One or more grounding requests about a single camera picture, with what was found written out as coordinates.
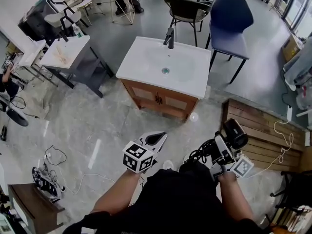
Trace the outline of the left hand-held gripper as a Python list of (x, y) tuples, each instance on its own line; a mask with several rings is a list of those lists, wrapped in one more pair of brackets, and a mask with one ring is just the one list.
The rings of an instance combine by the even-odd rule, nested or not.
[(156, 163), (157, 153), (162, 149), (167, 136), (166, 132), (153, 131), (130, 141), (122, 150), (123, 165), (136, 174), (144, 173)]

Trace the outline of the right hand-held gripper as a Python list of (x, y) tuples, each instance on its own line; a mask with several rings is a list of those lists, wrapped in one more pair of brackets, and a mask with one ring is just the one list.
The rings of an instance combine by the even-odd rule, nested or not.
[(216, 132), (214, 141), (217, 146), (216, 156), (210, 169), (213, 181), (225, 172), (233, 172), (236, 177), (245, 177), (254, 167), (254, 163), (241, 150), (232, 152), (227, 139), (221, 132)]

